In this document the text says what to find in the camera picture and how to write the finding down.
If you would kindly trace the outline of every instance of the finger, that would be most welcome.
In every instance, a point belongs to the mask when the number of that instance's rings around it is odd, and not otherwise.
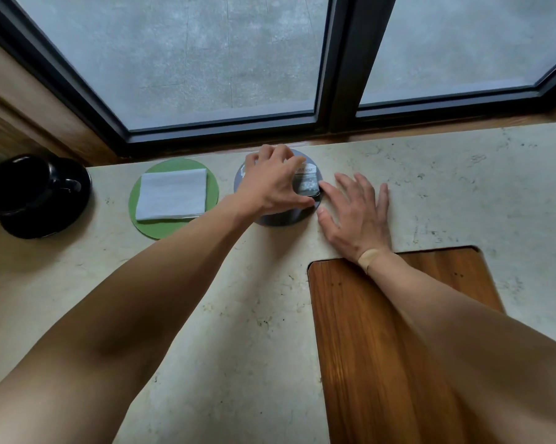
[[[268,160],[274,153],[274,147],[270,145],[263,145],[259,150],[259,161],[264,162]]]
[[[278,145],[272,154],[272,158],[284,162],[286,159],[294,156],[292,150],[286,145]]]
[[[360,184],[367,204],[369,204],[372,208],[375,208],[377,204],[375,201],[375,188],[371,185],[369,180],[360,173],[355,173],[354,178]]]
[[[344,193],[342,193],[332,184],[327,183],[325,180],[320,180],[319,186],[324,191],[324,193],[327,194],[327,197],[330,199],[331,203],[334,205],[338,212],[340,212],[341,209],[348,205],[348,199],[346,199]]]
[[[357,199],[363,197],[360,185],[358,185],[356,181],[350,179],[348,176],[342,173],[336,173],[335,179],[340,183],[342,187],[344,187],[344,190],[346,190],[346,194],[348,195],[350,201],[356,201]]]
[[[298,168],[305,166],[305,160],[307,160],[305,156],[293,156],[290,157],[286,163],[290,166],[290,169],[294,174]]]
[[[332,241],[338,231],[338,227],[325,207],[319,207],[317,209],[317,221],[319,222],[319,226],[321,226],[321,230],[323,231],[323,235],[326,236],[327,241]]]
[[[310,198],[309,196],[301,196],[295,195],[293,198],[293,206],[297,209],[308,209],[309,207],[313,207],[315,205],[315,200]]]
[[[379,201],[377,202],[377,220],[387,223],[387,212],[389,211],[389,187],[382,183],[379,187]]]
[[[258,153],[251,153],[245,156],[245,172],[255,166],[255,161],[259,158]]]

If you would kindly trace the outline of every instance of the round green mat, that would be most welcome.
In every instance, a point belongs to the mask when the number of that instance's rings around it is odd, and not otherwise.
[[[168,171],[196,170],[198,168],[206,168],[205,165],[188,158],[176,157],[157,163],[155,166],[146,170],[146,173],[166,173]],[[136,221],[136,204],[140,195],[141,177],[138,178],[128,200],[128,211],[130,219],[136,228],[147,237],[160,239],[171,235],[180,227],[185,226],[193,220],[188,218],[185,220],[148,220]],[[216,178],[208,168],[206,168],[206,211],[213,208],[218,202],[218,183]]]

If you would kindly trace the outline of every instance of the wooden cutting board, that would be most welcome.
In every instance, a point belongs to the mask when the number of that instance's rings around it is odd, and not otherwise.
[[[477,250],[401,256],[503,311]],[[362,269],[344,259],[316,261],[309,283],[331,444],[496,443]]]

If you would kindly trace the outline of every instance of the folded white cloth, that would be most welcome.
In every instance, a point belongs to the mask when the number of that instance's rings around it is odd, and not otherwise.
[[[142,175],[137,221],[195,218],[205,211],[205,168]]]

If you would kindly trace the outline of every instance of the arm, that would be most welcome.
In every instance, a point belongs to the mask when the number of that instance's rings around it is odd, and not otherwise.
[[[377,249],[369,276],[442,366],[449,381],[492,433],[506,444],[556,443],[556,342],[410,267],[391,250],[389,195],[360,174],[337,174],[347,197],[322,182],[335,205],[319,223],[328,239],[357,263]]]
[[[241,234],[258,216],[314,204],[292,189],[302,162],[284,145],[264,145],[247,156],[237,193],[64,315],[0,383],[0,443],[111,442]]]

